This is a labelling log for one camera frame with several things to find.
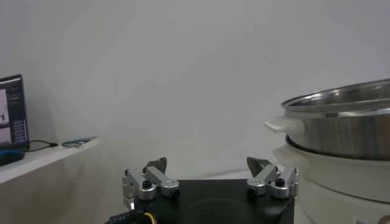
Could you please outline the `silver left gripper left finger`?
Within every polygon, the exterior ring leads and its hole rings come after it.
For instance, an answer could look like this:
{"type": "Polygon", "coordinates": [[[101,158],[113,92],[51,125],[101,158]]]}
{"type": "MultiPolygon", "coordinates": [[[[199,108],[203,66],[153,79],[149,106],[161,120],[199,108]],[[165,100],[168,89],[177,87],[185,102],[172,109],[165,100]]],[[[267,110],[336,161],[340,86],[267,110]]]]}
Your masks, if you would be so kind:
{"type": "Polygon", "coordinates": [[[176,199],[180,195],[178,180],[166,176],[167,157],[149,161],[142,172],[126,169],[122,176],[122,198],[124,205],[135,209],[136,200],[149,202],[157,198],[157,191],[165,198],[176,199]]]}

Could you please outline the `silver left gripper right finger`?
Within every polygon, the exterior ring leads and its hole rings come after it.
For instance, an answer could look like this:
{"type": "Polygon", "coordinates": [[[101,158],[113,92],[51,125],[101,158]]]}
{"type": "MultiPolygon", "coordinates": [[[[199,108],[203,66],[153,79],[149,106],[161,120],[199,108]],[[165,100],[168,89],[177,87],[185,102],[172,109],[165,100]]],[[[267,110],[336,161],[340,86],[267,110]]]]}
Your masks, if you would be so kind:
{"type": "Polygon", "coordinates": [[[299,194],[299,173],[295,167],[280,170],[266,159],[247,157],[252,178],[247,179],[247,194],[260,197],[266,194],[274,198],[296,197],[299,194]]]}

